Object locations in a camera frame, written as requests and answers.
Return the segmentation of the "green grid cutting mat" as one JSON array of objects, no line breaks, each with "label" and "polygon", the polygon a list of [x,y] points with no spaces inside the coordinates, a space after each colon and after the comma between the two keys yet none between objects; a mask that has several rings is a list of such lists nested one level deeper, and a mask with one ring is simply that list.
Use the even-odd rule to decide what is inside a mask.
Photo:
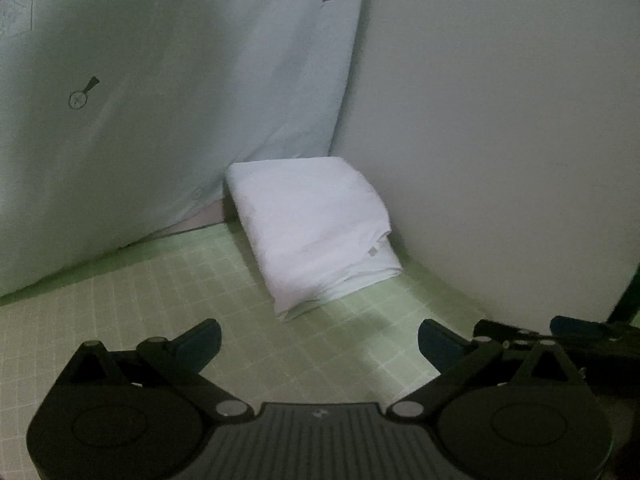
[{"label": "green grid cutting mat", "polygon": [[422,321],[469,337],[482,316],[474,301],[405,260],[396,278],[281,322],[237,223],[140,243],[2,298],[1,474],[35,477],[27,426],[87,340],[129,350],[213,318],[222,348],[204,374],[253,406],[387,405],[436,374],[416,343]]}]

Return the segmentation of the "light blue carrot-print sheet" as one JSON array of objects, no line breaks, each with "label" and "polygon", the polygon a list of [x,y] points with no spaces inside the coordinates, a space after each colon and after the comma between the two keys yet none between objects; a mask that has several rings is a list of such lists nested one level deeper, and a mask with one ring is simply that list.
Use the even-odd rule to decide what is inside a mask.
[{"label": "light blue carrot-print sheet", "polygon": [[329,151],[362,0],[1,0],[1,290]]}]

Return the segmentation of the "white garment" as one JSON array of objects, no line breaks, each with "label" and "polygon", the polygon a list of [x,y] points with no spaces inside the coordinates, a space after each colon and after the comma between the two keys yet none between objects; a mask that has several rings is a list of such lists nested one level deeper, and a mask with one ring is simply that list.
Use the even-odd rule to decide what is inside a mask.
[{"label": "white garment", "polygon": [[280,321],[401,274],[387,209],[344,159],[236,162],[227,184]]}]

